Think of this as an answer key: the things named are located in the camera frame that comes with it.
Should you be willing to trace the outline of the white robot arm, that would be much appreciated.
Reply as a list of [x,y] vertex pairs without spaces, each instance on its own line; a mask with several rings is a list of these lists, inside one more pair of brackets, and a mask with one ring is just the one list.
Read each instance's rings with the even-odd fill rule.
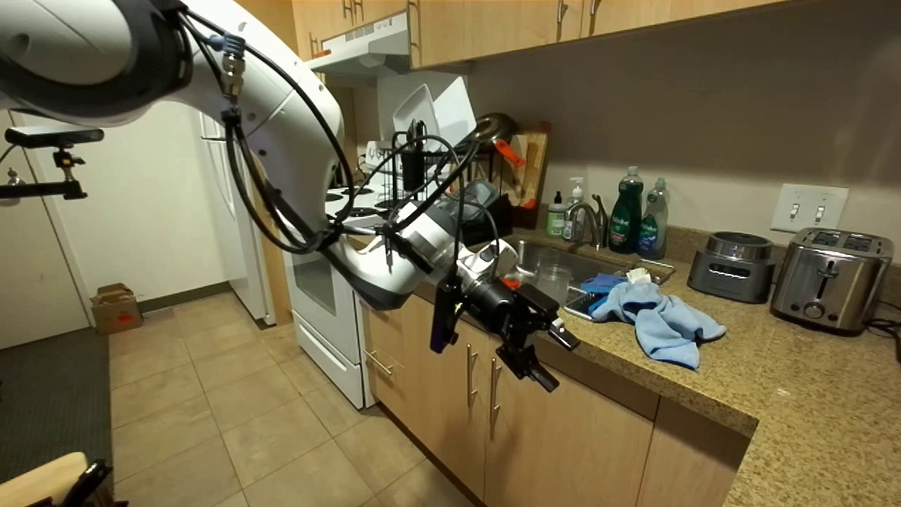
[[263,232],[287,254],[325,255],[376,308],[438,283],[432,347],[474,314],[498,338],[515,377],[543,389],[536,334],[576,349],[557,303],[511,290],[463,242],[463,210],[438,187],[376,225],[326,207],[329,170],[346,162],[335,94],[300,52],[235,0],[0,0],[0,94],[10,109],[114,125],[179,101],[226,132],[235,186]]

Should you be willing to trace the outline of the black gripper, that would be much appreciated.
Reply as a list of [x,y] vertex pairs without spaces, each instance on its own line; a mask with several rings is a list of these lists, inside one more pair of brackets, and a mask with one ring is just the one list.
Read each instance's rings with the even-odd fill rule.
[[581,338],[557,314],[557,301],[532,283],[511,290],[498,275],[483,275],[464,290],[464,313],[498,338],[497,355],[518,379],[536,379],[543,390],[557,377],[540,366],[531,338],[547,331],[557,347],[576,352]]

